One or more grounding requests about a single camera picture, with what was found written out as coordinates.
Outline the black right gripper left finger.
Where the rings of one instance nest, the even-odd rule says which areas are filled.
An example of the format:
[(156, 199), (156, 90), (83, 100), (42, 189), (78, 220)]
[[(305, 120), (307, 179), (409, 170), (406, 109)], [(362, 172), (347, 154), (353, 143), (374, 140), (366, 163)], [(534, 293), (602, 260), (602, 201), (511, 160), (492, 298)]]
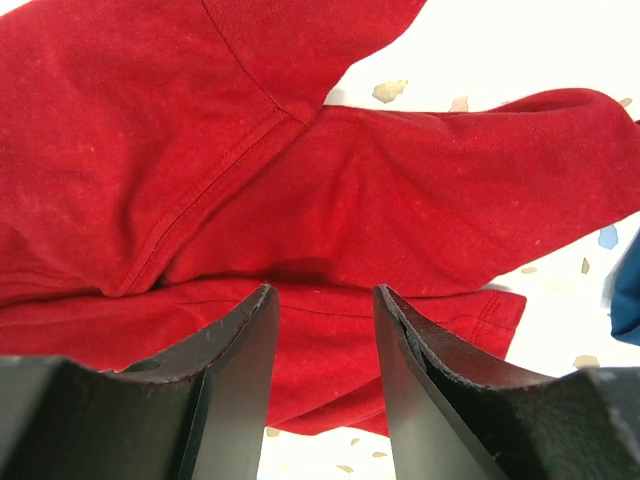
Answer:
[(264, 285), (121, 372), (3, 357), (2, 477), (255, 478), (278, 328), (278, 294)]

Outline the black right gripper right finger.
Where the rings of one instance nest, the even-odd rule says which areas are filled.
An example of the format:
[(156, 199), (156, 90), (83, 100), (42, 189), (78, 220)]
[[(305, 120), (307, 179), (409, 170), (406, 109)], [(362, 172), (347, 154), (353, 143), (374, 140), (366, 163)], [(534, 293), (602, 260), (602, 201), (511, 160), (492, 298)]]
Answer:
[(373, 293), (378, 357), (400, 479), (635, 479), (639, 371), (560, 378), (509, 364)]

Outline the dark red t-shirt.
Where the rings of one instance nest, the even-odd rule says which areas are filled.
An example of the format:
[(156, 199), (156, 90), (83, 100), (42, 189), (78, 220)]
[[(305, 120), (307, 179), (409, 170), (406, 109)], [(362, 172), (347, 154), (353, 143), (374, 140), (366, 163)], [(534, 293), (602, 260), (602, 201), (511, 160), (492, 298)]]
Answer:
[(491, 281), (639, 208), (639, 125), (546, 91), (330, 106), (418, 1), (32, 1), (1, 19), (1, 351), (122, 369), (281, 295), (267, 422), (387, 433), (372, 289), (504, 357)]

